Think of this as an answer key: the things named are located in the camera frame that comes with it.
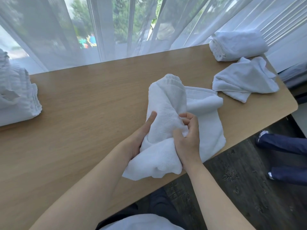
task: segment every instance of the left hand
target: left hand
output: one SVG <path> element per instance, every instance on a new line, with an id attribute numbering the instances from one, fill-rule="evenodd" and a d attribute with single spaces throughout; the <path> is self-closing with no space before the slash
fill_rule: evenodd
<path id="1" fill-rule="evenodd" d="M 128 138 L 121 142 L 124 147 L 125 152 L 131 155 L 130 159 L 133 159 L 136 155 L 140 153 L 140 147 L 142 145 L 144 137 L 150 130 L 151 124 L 154 122 L 157 113 L 155 111 L 151 112 L 146 123 L 143 124 L 139 129 L 132 133 Z"/>

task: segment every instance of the forearm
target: forearm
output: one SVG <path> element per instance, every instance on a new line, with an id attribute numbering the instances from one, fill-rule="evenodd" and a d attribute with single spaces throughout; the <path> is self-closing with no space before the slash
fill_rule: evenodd
<path id="1" fill-rule="evenodd" d="M 116 146 L 98 165 L 62 195 L 30 230 L 95 229 L 130 158 Z"/>
<path id="2" fill-rule="evenodd" d="M 255 230 L 218 186 L 203 164 L 193 165 L 187 172 L 208 230 Z"/>

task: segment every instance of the dark blue pants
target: dark blue pants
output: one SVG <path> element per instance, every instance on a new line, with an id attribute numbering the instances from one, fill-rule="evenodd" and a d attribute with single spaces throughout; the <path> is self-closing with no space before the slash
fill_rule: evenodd
<path id="1" fill-rule="evenodd" d="M 99 230 L 108 224 L 122 220 L 126 217 L 138 214 L 144 213 L 140 213 L 138 206 L 133 203 L 125 209 L 117 212 L 113 216 L 110 216 L 106 220 L 101 221 L 96 227 L 96 230 Z M 172 224 L 182 227 L 185 230 L 188 229 L 182 217 L 179 215 L 171 200 L 167 196 L 163 187 L 157 189 L 149 195 L 149 208 L 146 214 L 156 214 L 158 216 L 162 216 L 168 219 Z"/>
<path id="2" fill-rule="evenodd" d="M 257 146 L 280 152 L 307 156 L 307 139 L 292 138 L 278 134 L 264 134 L 260 137 Z M 278 166 L 272 167 L 272 178 L 297 185 L 307 185 L 307 168 Z"/>

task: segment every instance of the hand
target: hand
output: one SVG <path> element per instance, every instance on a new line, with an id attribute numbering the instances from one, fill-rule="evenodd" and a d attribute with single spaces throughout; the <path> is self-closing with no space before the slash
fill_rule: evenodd
<path id="1" fill-rule="evenodd" d="M 189 133 L 184 137 L 182 131 L 177 128 L 173 131 L 173 137 L 176 152 L 182 163 L 182 167 L 188 172 L 195 164 L 202 164 L 199 155 L 198 119 L 189 112 L 179 114 L 179 116 L 184 118 L 183 123 L 188 126 Z"/>
<path id="2" fill-rule="evenodd" d="M 146 123 L 143 124 L 139 129 L 132 133 L 127 139 L 123 140 L 120 145 L 126 153 L 129 154 L 130 160 L 140 153 L 140 147 L 142 145 L 144 137 L 150 130 L 151 124 L 154 122 L 157 113 L 155 111 L 151 112 Z"/>

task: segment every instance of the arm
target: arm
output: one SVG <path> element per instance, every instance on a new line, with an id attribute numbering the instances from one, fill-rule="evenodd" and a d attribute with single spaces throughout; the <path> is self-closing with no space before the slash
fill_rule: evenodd
<path id="1" fill-rule="evenodd" d="M 117 145 L 52 204 L 30 230 L 95 229 L 128 162 L 139 154 L 141 143 L 156 115 L 152 112 L 141 128 Z"/>
<path id="2" fill-rule="evenodd" d="M 184 118 L 183 123 L 188 126 L 189 133 L 183 137 L 180 129 L 174 130 L 175 147 L 182 166 L 192 182 L 207 228 L 209 230 L 255 230 L 202 164 L 199 155 L 197 117 L 191 113 L 183 113 L 179 116 Z"/>

